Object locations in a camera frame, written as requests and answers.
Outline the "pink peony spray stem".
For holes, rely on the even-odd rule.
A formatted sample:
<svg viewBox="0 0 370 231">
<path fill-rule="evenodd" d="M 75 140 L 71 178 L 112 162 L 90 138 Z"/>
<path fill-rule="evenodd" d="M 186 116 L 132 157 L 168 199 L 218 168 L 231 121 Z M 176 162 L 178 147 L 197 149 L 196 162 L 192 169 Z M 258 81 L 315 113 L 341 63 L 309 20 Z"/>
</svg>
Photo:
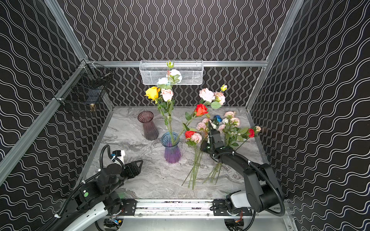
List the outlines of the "pink peony spray stem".
<svg viewBox="0 0 370 231">
<path fill-rule="evenodd" d="M 220 87 L 219 91 L 211 91 L 208 88 L 201 89 L 199 91 L 200 101 L 198 104 L 204 104 L 208 108 L 211 109 L 219 109 L 221 108 L 226 102 L 225 92 L 227 91 L 228 86 L 226 84 Z"/>
</svg>

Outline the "pink rosebud stem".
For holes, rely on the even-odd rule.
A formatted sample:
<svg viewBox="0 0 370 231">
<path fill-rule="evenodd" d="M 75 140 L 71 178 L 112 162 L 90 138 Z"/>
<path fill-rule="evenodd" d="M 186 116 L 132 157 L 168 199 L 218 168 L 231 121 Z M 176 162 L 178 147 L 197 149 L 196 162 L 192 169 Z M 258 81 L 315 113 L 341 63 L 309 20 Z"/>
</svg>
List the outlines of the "pink rosebud stem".
<svg viewBox="0 0 370 231">
<path fill-rule="evenodd" d="M 163 109 L 165 110 L 165 115 L 167 117 L 165 121 L 167 121 L 166 126 L 170 133 L 171 144 L 174 145 L 174 136 L 173 136 L 173 129 L 172 129 L 173 91 L 171 89 L 162 89 L 161 96 L 162 96 L 163 102 L 166 103 L 166 106 L 163 106 Z"/>
</svg>

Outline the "yellow rose stem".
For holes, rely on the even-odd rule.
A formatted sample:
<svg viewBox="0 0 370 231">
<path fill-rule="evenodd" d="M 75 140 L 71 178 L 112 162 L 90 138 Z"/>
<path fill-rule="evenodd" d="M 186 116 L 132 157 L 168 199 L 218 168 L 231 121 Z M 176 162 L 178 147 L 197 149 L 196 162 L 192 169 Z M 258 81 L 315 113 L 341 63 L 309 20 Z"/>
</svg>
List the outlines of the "yellow rose stem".
<svg viewBox="0 0 370 231">
<path fill-rule="evenodd" d="M 163 106 L 166 106 L 166 103 L 163 102 L 162 96 L 161 96 L 161 88 L 159 87 L 151 87 L 146 90 L 145 96 L 151 100 L 154 105 L 157 106 L 157 109 L 159 113 L 163 116 L 164 118 L 164 123 L 165 125 L 167 124 L 167 121 L 165 119 L 167 118 L 165 115 L 165 110 L 163 109 Z"/>
</svg>

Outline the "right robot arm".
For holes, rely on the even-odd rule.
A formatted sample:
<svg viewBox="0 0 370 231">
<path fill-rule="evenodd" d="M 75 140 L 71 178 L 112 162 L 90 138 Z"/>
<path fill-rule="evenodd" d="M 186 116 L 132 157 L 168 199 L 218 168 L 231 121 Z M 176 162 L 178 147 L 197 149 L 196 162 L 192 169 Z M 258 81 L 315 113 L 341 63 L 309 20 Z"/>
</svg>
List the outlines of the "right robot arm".
<svg viewBox="0 0 370 231">
<path fill-rule="evenodd" d="M 284 196 L 274 171 L 269 164 L 258 164 L 226 146 L 220 132 L 208 132 L 208 141 L 201 145 L 201 151 L 209 154 L 217 163 L 227 165 L 244 179 L 245 190 L 229 194 L 225 199 L 226 211 L 237 214 L 243 208 L 254 212 L 267 211 L 275 216 L 285 215 Z"/>
</svg>

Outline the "dark pink glass vase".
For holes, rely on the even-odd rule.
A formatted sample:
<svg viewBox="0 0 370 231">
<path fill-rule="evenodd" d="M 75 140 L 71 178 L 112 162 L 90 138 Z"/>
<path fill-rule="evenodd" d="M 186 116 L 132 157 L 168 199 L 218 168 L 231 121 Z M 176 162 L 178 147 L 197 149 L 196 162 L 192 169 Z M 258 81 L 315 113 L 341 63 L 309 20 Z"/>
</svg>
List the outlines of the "dark pink glass vase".
<svg viewBox="0 0 370 231">
<path fill-rule="evenodd" d="M 153 122 L 153 118 L 154 114 L 151 111 L 142 111 L 138 115 L 138 121 L 143 125 L 144 137 L 149 141 L 156 140 L 159 136 L 159 131 Z"/>
</svg>

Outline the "white flower stem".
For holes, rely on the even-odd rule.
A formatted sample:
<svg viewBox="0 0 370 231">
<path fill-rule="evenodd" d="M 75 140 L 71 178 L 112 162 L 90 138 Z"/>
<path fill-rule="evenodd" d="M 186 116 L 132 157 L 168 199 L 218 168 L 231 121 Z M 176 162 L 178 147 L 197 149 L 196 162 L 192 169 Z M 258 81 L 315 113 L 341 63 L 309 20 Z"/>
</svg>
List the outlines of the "white flower stem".
<svg viewBox="0 0 370 231">
<path fill-rule="evenodd" d="M 165 77 L 160 78 L 157 82 L 156 87 L 161 89 L 172 89 L 172 87 L 176 84 L 179 84 L 182 81 L 182 74 L 174 68 L 174 62 L 167 62 L 167 72 Z"/>
</svg>

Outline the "blue purple glass vase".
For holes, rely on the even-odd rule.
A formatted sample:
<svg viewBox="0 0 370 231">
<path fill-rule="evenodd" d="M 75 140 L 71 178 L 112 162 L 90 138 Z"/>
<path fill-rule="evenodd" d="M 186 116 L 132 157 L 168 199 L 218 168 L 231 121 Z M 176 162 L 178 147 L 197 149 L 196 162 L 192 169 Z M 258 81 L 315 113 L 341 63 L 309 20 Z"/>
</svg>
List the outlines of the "blue purple glass vase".
<svg viewBox="0 0 370 231">
<path fill-rule="evenodd" d="M 179 162 L 182 156 L 181 150 L 178 147 L 179 141 L 178 134 L 175 132 L 167 132 L 161 137 L 161 144 L 165 148 L 164 158 L 170 164 Z"/>
</svg>

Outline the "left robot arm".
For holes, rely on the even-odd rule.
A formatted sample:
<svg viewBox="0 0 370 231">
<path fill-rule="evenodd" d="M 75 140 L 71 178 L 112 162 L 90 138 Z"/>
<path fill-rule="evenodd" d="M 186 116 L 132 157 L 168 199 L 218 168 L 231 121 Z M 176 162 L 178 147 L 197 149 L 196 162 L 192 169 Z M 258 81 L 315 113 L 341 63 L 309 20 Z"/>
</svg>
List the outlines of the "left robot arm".
<svg viewBox="0 0 370 231">
<path fill-rule="evenodd" d="M 137 202 L 116 190 L 141 173 L 142 160 L 110 164 L 77 186 L 61 209 L 39 231 L 82 231 L 106 216 L 134 215 Z"/>
</svg>

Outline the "large red rose stem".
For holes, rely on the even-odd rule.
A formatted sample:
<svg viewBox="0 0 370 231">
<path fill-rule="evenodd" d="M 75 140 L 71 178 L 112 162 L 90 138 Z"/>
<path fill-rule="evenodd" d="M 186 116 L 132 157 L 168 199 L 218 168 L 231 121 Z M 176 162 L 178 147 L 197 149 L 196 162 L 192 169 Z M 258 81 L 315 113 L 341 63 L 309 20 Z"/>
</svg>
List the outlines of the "large red rose stem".
<svg viewBox="0 0 370 231">
<path fill-rule="evenodd" d="M 191 130 L 189 128 L 190 123 L 197 117 L 202 117 L 204 115 L 208 114 L 208 108 L 204 104 L 198 104 L 194 111 L 192 113 L 186 112 L 185 118 L 186 123 L 183 123 L 183 129 L 181 130 L 180 134 L 175 139 L 175 143 L 177 143 L 180 140 L 180 136 L 184 133 L 185 138 L 187 140 L 191 139 L 191 136 L 195 133 L 195 131 Z"/>
</svg>

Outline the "red and pink flower stem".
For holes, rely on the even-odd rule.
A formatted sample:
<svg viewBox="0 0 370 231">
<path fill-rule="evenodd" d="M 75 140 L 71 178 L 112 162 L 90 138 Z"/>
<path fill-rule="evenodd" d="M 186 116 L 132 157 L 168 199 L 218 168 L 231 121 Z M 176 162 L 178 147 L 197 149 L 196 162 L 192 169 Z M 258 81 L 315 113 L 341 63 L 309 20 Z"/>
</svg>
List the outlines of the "red and pink flower stem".
<svg viewBox="0 0 370 231">
<path fill-rule="evenodd" d="M 195 132 L 195 131 L 187 131 L 185 133 L 186 137 L 186 144 L 194 149 L 195 155 L 194 155 L 194 162 L 193 162 L 193 167 L 191 171 L 188 173 L 186 179 L 184 180 L 183 184 L 188 182 L 188 188 L 195 189 L 196 186 L 196 180 L 197 180 L 197 175 L 198 175 L 198 169 L 200 167 L 200 162 L 202 158 L 202 153 L 200 150 L 203 137 L 200 133 Z"/>
</svg>

